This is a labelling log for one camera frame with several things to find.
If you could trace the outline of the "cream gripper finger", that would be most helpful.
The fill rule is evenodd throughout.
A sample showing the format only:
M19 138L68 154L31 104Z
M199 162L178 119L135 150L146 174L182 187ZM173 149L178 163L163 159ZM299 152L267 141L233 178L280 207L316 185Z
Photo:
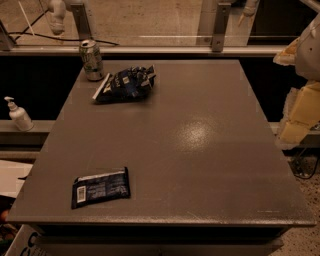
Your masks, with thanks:
M293 40L286 48L275 55L273 62L282 66L295 65L298 42L299 38Z
M320 121L320 83L307 82L301 89L291 88L283 107L276 145L281 150L298 146Z

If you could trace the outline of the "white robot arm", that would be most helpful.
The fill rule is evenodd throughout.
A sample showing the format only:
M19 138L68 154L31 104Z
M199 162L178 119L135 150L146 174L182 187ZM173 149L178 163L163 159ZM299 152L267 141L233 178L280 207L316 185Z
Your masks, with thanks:
M290 89L277 130L276 145L290 150L320 122L320 14L297 39L276 54L273 62L292 65L296 74L307 80L301 89Z

